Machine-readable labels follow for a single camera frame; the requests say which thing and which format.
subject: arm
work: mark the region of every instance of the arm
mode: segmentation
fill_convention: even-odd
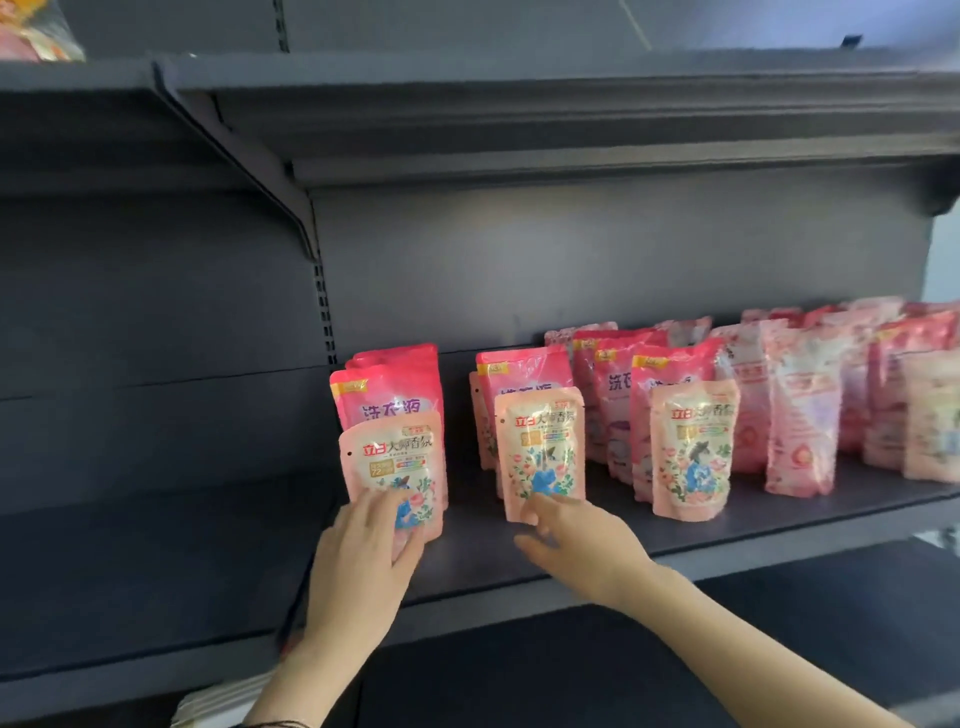
[[[386,637],[423,554],[423,534],[415,529],[391,564],[396,509],[407,495],[367,492],[324,531],[303,641],[277,668],[245,725],[319,726]]]
[[[516,545],[590,601],[648,627],[743,728],[904,728],[907,723],[830,677],[655,564],[630,527],[582,500],[533,496],[535,536]]]

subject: shelf lip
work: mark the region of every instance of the shelf lip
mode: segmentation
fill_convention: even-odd
[[[952,49],[624,51],[613,62],[570,56],[442,51],[172,57],[180,90],[321,86],[610,82],[681,77],[914,74],[960,70]]]

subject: pink pouch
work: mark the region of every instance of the pink pouch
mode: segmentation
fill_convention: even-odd
[[[371,420],[435,411],[441,418],[438,431],[443,439],[444,392],[440,376],[429,366],[375,364],[343,369],[330,375],[330,389],[344,430]],[[446,479],[440,497],[445,509]]]
[[[699,319],[690,319],[688,321],[674,321],[667,319],[656,324],[654,328],[663,329],[667,332],[667,346],[674,349],[678,347],[692,347],[699,344],[707,338],[710,333],[710,327],[713,326],[713,319],[710,316],[704,316]]]
[[[781,328],[763,333],[770,377],[768,493],[811,497],[833,490],[841,366],[849,328]]]
[[[487,404],[480,389],[480,375],[470,372],[470,398],[473,401],[473,420],[477,425],[477,446],[480,448],[480,468],[485,471],[496,470],[496,457],[491,449],[493,435],[491,433],[490,417],[487,415]]]
[[[678,521],[709,521],[727,504],[736,382],[694,381],[651,393],[654,513]]]
[[[903,475],[960,483],[960,352],[903,358],[907,420]]]
[[[720,339],[708,339],[695,347],[680,349],[645,343],[634,346],[630,387],[630,459],[634,499],[653,502],[650,391],[664,384],[713,380],[717,357],[722,350],[723,341]]]
[[[570,360],[566,357],[566,349],[559,344],[537,349],[480,352],[477,354],[477,373],[488,412],[496,411],[495,400],[503,394],[573,386]],[[496,427],[492,428],[491,435],[492,452],[496,453]]]
[[[952,349],[957,326],[953,311],[902,319],[876,330],[870,345],[867,387],[870,422],[863,443],[863,462],[902,470],[906,436],[905,354]]]
[[[739,414],[733,432],[734,473],[763,473],[770,435],[770,384],[763,355],[764,331],[786,328],[784,320],[752,321],[715,328],[711,337],[723,340],[740,390]]]
[[[591,462],[607,462],[607,429],[600,412],[600,400],[593,389],[593,352],[600,339],[633,338],[638,330],[646,329],[582,329],[573,334],[573,383],[580,388],[584,396],[584,407],[587,410],[587,460]]]
[[[444,530],[440,505],[446,469],[440,432],[440,413],[423,410],[368,420],[340,436],[340,464],[351,502],[365,489],[410,491],[396,510],[394,560],[410,538],[410,529],[422,527],[427,541]]]
[[[666,345],[663,329],[642,328],[633,336],[597,339],[593,350],[593,389],[599,399],[606,463],[611,477],[633,484],[630,463],[630,380],[634,344]]]
[[[507,521],[533,493],[587,497],[584,398],[576,387],[513,392],[496,398],[496,441]]]

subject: shelf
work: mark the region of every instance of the shelf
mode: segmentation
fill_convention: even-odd
[[[493,494],[492,473],[451,478],[444,534],[428,545],[388,643],[404,643],[581,604],[529,564]],[[651,556],[692,579],[808,559],[907,538],[960,522],[960,486],[908,481],[841,460],[828,497],[772,496],[759,477],[735,477],[724,512],[705,523],[653,515],[629,486],[588,468],[588,498],[623,518]]]
[[[269,668],[334,495],[302,476],[0,518],[0,722]]]

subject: liby logo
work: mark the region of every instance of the liby logo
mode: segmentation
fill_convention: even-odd
[[[368,457],[372,455],[383,455],[383,454],[386,454],[386,452],[387,452],[386,443],[370,443],[369,445],[365,445],[363,447],[363,453]]]

